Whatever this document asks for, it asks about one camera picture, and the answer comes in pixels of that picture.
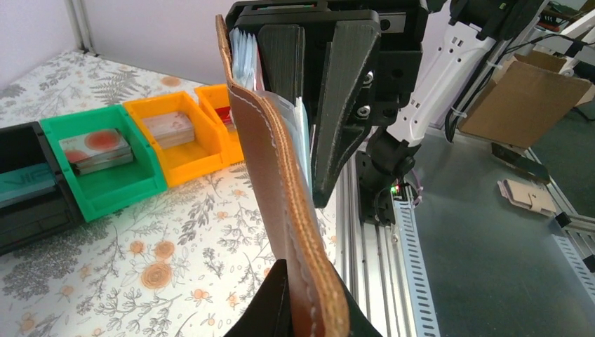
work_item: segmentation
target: bolt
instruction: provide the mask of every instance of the bolt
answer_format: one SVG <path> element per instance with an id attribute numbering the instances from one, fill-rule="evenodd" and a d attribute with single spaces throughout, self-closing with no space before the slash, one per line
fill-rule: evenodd
<path id="1" fill-rule="evenodd" d="M 370 105 L 364 105 L 357 110 L 357 115 L 361 118 L 366 118 L 370 114 Z"/>
<path id="2" fill-rule="evenodd" d="M 363 85 L 372 83 L 372 80 L 374 80 L 374 73 L 368 72 L 366 78 L 363 80 Z"/>

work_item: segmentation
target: brown leather wallet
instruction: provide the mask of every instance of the brown leather wallet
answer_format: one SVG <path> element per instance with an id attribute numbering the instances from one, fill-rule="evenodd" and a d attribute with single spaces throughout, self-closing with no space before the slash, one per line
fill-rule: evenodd
<path id="1" fill-rule="evenodd" d="M 216 18 L 229 101 L 248 173 L 272 251 L 287 261 L 293 331 L 297 337 L 347 336 L 349 310 L 326 257 L 314 203 L 289 132 L 273 102 L 232 77 L 227 27 Z"/>

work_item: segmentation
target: floral tablecloth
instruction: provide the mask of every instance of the floral tablecloth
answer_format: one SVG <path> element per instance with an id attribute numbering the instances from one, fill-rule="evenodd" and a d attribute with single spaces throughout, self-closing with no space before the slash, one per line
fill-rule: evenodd
<path id="1" fill-rule="evenodd" d="M 0 127 L 197 86 L 67 52 L 0 91 Z M 0 257 L 0 336 L 224 335 L 274 262 L 251 188 L 237 164 Z"/>

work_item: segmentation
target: cardboard piece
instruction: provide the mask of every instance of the cardboard piece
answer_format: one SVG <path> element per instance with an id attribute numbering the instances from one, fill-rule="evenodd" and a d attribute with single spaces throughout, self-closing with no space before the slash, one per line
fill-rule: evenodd
<path id="1" fill-rule="evenodd" d="M 556 214 L 556 205 L 548 191 L 510 179 L 498 181 L 497 184 L 500 194 L 511 204 L 544 216 Z"/>
<path id="2" fill-rule="evenodd" d="M 535 51 L 515 55 L 494 74 L 459 129 L 529 148 L 572 107 L 595 94 L 591 82 L 558 74 L 563 64 L 564 59 Z"/>

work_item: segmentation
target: storage bin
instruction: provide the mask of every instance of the storage bin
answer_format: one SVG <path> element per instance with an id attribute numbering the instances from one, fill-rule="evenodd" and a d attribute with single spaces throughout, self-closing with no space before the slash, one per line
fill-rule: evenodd
<path id="1" fill-rule="evenodd" d="M 167 190 L 155 151 L 121 105 L 42 119 L 41 127 L 87 221 Z M 86 175 L 74 175 L 60 140 L 106 128 L 120 131 L 131 146 L 134 160 Z"/>
<path id="2" fill-rule="evenodd" d="M 225 134 L 186 92 L 134 100 L 123 104 L 153 147 L 169 187 L 175 187 L 226 167 L 222 156 Z M 194 125 L 194 141 L 163 149 L 142 121 L 147 117 L 182 112 Z"/>
<path id="3" fill-rule="evenodd" d="M 224 158 L 228 161 L 227 165 L 243 161 L 243 153 L 241 150 L 240 139 L 238 137 L 238 131 L 228 131 L 216 112 L 216 109 L 229 107 L 229 94 L 227 93 L 227 85 L 219 84 L 216 86 L 200 86 L 195 88 L 194 92 L 199 97 L 199 107 L 226 135 L 224 138 L 226 145 L 224 146 L 223 154 Z"/>
<path id="4" fill-rule="evenodd" d="M 39 123 L 0 129 L 0 173 L 48 164 L 53 191 L 0 208 L 0 255 L 85 222 Z M 35 179 L 22 177 L 19 181 Z"/>

